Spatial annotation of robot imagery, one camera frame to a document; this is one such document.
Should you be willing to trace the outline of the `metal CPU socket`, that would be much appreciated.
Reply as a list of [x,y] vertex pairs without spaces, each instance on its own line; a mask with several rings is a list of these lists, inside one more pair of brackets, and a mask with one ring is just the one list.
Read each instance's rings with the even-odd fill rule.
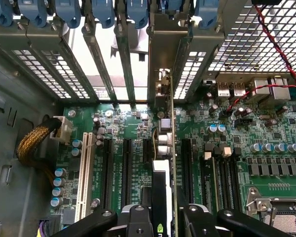
[[248,216],[296,237],[296,197],[262,195],[250,187],[244,210]]

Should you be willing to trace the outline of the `black RAM slot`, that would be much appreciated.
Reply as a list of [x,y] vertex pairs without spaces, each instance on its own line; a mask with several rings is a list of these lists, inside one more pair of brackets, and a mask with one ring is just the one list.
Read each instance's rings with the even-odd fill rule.
[[242,210],[241,196],[239,190],[239,181],[238,181],[238,169],[237,162],[239,161],[239,157],[242,155],[240,148],[233,148],[233,152],[229,159],[229,173],[230,173],[230,181],[231,181],[231,194],[233,199],[233,208],[236,210]]
[[222,145],[222,156],[220,158],[221,184],[222,184],[222,201],[224,208],[233,207],[233,199],[231,194],[231,181],[229,173],[229,159],[231,157],[231,147]]
[[215,191],[216,201],[218,203],[218,210],[224,209],[229,204],[228,193],[227,193],[227,182],[225,180],[225,163],[222,159],[222,151],[220,147],[214,147],[214,180],[215,180]]

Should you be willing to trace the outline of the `open grey PC case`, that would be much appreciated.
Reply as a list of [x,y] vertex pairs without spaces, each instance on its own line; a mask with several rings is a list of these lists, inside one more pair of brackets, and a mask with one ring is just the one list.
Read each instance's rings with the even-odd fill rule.
[[[68,43],[70,28],[58,17],[55,0],[44,0],[47,21],[37,28],[13,8],[10,29],[25,30],[26,36],[57,35]],[[95,37],[101,24],[92,13],[92,0],[79,0],[83,38],[100,73],[110,100],[75,102],[58,99],[31,79],[0,49],[0,237],[43,236],[41,221],[53,224],[50,214],[53,189],[57,187],[56,169],[59,146],[69,143],[73,124],[64,117],[67,107],[95,107],[100,104],[131,107],[148,100],[136,100],[128,42],[127,0],[112,0],[114,34],[120,55],[127,100],[118,100]],[[189,0],[188,30],[198,27],[194,16],[196,0]],[[148,0],[151,13],[165,13],[166,0]],[[201,83],[187,102],[174,100],[174,108],[200,101],[222,104],[219,117],[231,117],[240,105],[257,105],[262,110],[276,109],[296,100],[296,0],[278,5],[253,5],[251,0],[219,0],[216,24],[207,29],[224,34]]]

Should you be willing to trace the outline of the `white PCI expansion slot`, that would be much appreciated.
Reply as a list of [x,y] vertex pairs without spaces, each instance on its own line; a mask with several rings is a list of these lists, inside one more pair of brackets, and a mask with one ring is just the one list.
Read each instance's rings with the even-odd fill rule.
[[79,180],[74,222],[91,214],[95,135],[84,132],[80,156]]

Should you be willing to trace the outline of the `blue card retention clip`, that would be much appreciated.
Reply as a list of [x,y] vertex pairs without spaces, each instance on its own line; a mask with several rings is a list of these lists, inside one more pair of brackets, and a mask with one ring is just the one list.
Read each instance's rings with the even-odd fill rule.
[[189,7],[189,0],[166,0],[169,11],[185,12]]
[[201,18],[199,29],[209,29],[216,24],[218,7],[219,0],[196,0],[194,16]]
[[115,22],[115,13],[112,0],[92,0],[92,13],[103,29],[110,28]]
[[47,7],[44,0],[18,0],[20,13],[37,28],[43,28],[47,21]]
[[13,8],[9,0],[0,0],[0,26],[9,27],[13,21]]
[[55,0],[55,8],[60,17],[70,29],[80,26],[81,9],[79,0]]
[[127,0],[127,15],[136,29],[144,28],[148,23],[148,0]]

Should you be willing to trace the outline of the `perforated metal slot cover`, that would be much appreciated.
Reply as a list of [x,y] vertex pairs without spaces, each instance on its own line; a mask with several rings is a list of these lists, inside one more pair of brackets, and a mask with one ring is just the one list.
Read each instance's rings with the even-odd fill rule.
[[32,47],[25,30],[0,27],[0,49],[56,98],[74,98],[72,90],[61,81],[43,55]]
[[32,49],[67,91],[65,99],[75,102],[99,101],[91,83],[64,37],[29,34]]
[[223,33],[198,27],[189,29],[187,36],[180,40],[172,71],[175,101],[187,102],[192,99],[201,83],[202,74],[223,40]]

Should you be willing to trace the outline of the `green Dell motherboard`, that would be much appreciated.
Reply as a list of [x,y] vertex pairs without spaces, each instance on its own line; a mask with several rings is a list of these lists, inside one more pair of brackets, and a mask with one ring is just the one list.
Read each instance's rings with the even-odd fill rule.
[[[239,190],[244,210],[250,187],[262,195],[296,197],[296,100],[276,109],[262,110],[257,105],[238,105],[231,117],[222,119],[224,105],[200,101],[174,108],[176,173],[178,197],[185,197],[182,183],[181,140],[189,139],[192,148],[194,203],[202,204],[200,158],[205,151],[227,145],[241,149],[237,162]],[[101,207],[102,156],[104,139],[114,145],[110,209],[122,212],[123,140],[133,143],[131,204],[141,203],[143,187],[152,187],[152,161],[143,163],[143,139],[151,139],[157,117],[148,105],[109,105],[67,107],[64,117],[73,124],[67,145],[61,144],[57,156],[56,182],[50,214],[53,224],[41,221],[40,233],[51,236],[74,223],[80,156],[84,132],[95,135],[91,212]]]

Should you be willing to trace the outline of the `short black expansion slot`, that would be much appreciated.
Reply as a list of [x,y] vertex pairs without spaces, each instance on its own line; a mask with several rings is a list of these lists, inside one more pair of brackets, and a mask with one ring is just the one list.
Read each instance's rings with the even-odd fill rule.
[[143,163],[151,163],[153,159],[153,145],[151,139],[143,139]]

